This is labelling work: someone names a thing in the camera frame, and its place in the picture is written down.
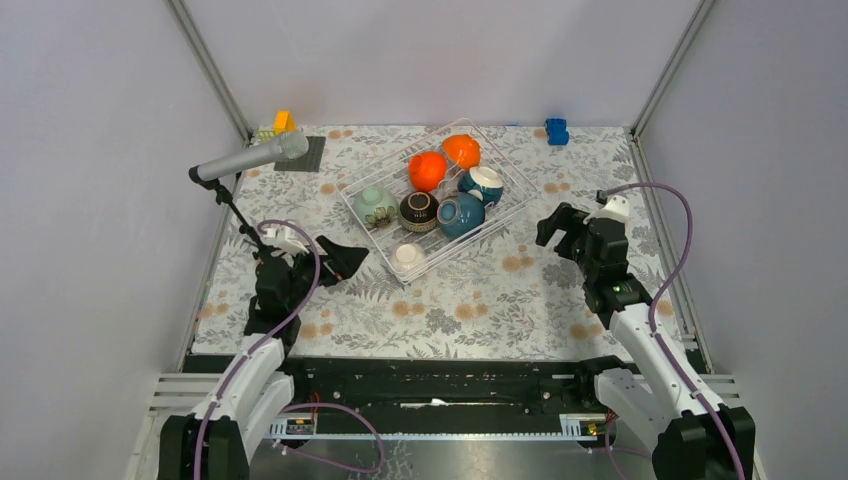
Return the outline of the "white pink bowl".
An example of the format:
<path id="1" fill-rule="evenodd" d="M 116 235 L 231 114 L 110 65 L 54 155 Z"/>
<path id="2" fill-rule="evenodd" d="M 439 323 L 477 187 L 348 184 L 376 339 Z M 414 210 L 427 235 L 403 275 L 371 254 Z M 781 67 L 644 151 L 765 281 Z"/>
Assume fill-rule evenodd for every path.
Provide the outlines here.
<path id="1" fill-rule="evenodd" d="M 389 263 L 394 273 L 406 275 L 426 260 L 426 253 L 417 243 L 398 244 L 389 256 Z"/>

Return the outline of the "teal bowl white rim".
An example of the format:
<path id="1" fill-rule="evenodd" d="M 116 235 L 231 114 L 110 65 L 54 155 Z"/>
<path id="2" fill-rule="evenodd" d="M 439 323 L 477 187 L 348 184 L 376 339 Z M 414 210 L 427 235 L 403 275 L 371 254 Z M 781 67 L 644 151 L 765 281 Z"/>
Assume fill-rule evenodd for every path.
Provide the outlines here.
<path id="1" fill-rule="evenodd" d="M 503 196 L 504 182 L 494 169 L 474 166 L 461 175 L 457 188 L 479 199 L 484 206 L 495 205 Z"/>

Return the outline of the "dark teal bowl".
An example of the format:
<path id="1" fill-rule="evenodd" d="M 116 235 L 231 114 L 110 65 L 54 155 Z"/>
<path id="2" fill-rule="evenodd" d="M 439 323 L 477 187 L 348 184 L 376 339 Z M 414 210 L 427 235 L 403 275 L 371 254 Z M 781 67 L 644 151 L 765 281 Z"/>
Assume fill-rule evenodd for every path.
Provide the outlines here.
<path id="1" fill-rule="evenodd" d="M 437 215 L 441 232 L 450 240 L 456 240 L 480 227 L 485 218 L 483 203 L 463 192 L 457 192 L 443 200 Z"/>

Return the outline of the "orange bowl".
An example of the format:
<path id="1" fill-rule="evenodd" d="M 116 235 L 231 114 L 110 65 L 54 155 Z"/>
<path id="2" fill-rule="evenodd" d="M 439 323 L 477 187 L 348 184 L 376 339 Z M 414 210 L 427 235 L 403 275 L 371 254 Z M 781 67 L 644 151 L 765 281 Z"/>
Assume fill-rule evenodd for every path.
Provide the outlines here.
<path id="1" fill-rule="evenodd" d="M 481 147 L 469 134 L 452 135 L 442 141 L 444 155 L 464 170 L 477 167 L 481 162 Z"/>
<path id="2" fill-rule="evenodd" d="M 410 184 L 421 192 L 436 190 L 445 179 L 448 169 L 446 157 L 437 151 L 423 151 L 408 163 Z"/>

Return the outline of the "orange bowl front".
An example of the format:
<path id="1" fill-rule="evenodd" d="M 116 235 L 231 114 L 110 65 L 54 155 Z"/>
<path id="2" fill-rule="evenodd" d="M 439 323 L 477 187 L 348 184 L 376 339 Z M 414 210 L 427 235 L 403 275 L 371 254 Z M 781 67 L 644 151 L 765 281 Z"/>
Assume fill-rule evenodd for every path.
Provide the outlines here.
<path id="1" fill-rule="evenodd" d="M 445 179 L 448 169 L 446 157 L 437 151 L 423 151 L 408 163 L 410 184 L 421 192 L 436 190 Z"/>

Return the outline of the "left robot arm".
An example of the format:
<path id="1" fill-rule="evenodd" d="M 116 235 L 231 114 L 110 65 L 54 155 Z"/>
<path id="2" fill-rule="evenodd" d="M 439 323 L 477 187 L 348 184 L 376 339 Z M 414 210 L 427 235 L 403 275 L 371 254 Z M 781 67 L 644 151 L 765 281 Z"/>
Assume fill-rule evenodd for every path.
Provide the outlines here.
<path id="1" fill-rule="evenodd" d="M 160 432 L 159 479 L 246 479 L 266 432 L 283 410 L 309 401 L 310 385 L 281 367 L 296 341 L 299 314 L 314 291 L 352 277 L 368 256 L 363 247 L 312 239 L 291 222 L 300 241 L 286 249 L 257 244 L 256 294 L 247 335 L 212 390 L 189 413 L 170 416 Z"/>

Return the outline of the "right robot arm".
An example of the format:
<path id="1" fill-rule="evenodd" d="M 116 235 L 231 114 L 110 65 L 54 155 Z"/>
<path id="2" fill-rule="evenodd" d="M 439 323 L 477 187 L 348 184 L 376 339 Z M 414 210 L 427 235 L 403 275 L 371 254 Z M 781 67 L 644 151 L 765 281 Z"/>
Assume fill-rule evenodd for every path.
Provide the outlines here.
<path id="1" fill-rule="evenodd" d="M 604 406 L 649 449 L 658 479 L 751 479 L 755 423 L 743 407 L 729 406 L 666 338 L 652 296 L 629 271 L 625 223 L 629 204 L 620 196 L 588 213 L 561 203 L 537 224 L 536 243 L 555 247 L 583 277 L 586 304 L 625 348 L 642 382 L 615 357 L 587 360 L 587 376 L 573 386 L 575 402 L 597 412 Z"/>

